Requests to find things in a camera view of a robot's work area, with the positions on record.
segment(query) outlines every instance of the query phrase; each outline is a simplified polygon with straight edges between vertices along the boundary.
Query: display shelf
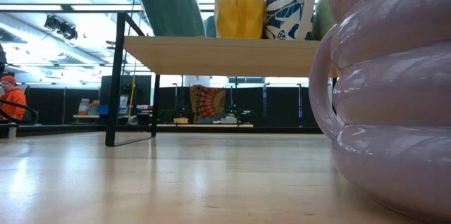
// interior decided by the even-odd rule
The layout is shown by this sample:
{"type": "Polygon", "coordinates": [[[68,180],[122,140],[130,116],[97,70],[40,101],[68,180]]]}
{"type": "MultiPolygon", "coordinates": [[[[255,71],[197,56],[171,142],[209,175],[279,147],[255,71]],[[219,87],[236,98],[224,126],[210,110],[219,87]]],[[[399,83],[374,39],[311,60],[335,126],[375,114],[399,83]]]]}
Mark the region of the display shelf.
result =
{"type": "Polygon", "coordinates": [[[254,125],[252,124],[158,124],[158,127],[246,127],[252,128],[254,125]]]}
{"type": "MultiPolygon", "coordinates": [[[[97,119],[100,118],[100,115],[74,115],[74,118],[86,118],[86,119],[97,119]]],[[[118,118],[128,118],[127,115],[118,116],[118,118]]]]}
{"type": "MultiPolygon", "coordinates": [[[[320,41],[125,37],[124,49],[160,75],[309,77],[320,41]]],[[[330,77],[337,77],[335,70],[330,77]]]]}

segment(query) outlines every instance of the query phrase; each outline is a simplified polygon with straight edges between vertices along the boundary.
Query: red hat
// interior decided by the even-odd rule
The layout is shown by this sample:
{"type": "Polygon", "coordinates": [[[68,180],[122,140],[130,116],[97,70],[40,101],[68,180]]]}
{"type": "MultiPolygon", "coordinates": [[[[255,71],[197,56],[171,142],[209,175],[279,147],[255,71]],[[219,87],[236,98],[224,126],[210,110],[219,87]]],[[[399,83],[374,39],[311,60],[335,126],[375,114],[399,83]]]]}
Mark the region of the red hat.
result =
{"type": "Polygon", "coordinates": [[[3,76],[1,78],[1,80],[7,81],[7,82],[11,83],[12,85],[17,85],[16,79],[14,79],[14,77],[11,75],[3,76]]]}

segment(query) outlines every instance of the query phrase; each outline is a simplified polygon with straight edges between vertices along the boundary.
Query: display table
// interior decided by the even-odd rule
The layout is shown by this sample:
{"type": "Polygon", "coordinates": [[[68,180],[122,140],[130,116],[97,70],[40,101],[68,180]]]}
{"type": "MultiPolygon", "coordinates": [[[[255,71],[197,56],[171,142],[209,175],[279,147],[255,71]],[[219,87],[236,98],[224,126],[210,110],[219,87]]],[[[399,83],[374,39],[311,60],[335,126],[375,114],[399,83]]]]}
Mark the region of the display table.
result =
{"type": "MultiPolygon", "coordinates": [[[[320,41],[125,37],[124,49],[157,75],[309,77],[320,41]]],[[[332,70],[330,77],[337,77],[332,70]]]]}
{"type": "MultiPolygon", "coordinates": [[[[118,13],[116,45],[111,71],[110,108],[119,107],[123,50],[155,73],[151,137],[156,136],[161,75],[309,77],[318,41],[147,37],[126,13],[118,13]],[[125,23],[139,36],[125,37],[125,23]]],[[[337,78],[335,69],[329,74],[337,78]]],[[[117,114],[109,113],[105,145],[117,147],[117,114]]]]}

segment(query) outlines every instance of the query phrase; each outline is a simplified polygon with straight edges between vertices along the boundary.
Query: person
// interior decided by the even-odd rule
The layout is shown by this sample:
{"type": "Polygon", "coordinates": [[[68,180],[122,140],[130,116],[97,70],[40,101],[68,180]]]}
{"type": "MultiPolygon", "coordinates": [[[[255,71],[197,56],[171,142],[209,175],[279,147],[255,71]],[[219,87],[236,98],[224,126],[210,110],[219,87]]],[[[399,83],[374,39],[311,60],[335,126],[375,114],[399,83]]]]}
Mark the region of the person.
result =
{"type": "MultiPolygon", "coordinates": [[[[7,75],[0,79],[1,88],[5,91],[0,99],[5,101],[12,101],[17,104],[27,105],[25,99],[25,93],[17,86],[16,79],[13,76],[7,75]]],[[[1,109],[3,109],[8,115],[13,118],[22,119],[25,114],[24,108],[19,108],[10,104],[0,103],[1,109]]]]}

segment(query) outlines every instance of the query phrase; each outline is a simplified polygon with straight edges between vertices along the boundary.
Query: teal vase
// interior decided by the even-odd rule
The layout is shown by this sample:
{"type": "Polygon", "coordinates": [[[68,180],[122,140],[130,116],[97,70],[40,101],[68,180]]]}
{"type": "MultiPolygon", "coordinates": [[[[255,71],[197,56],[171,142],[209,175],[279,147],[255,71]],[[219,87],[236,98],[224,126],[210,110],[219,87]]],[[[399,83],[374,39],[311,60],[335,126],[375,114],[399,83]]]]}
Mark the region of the teal vase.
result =
{"type": "Polygon", "coordinates": [[[204,37],[197,0],[140,0],[156,36],[204,37]]]}
{"type": "Polygon", "coordinates": [[[214,15],[208,17],[204,21],[204,28],[205,28],[205,37],[216,37],[216,24],[214,22],[214,15]]]}

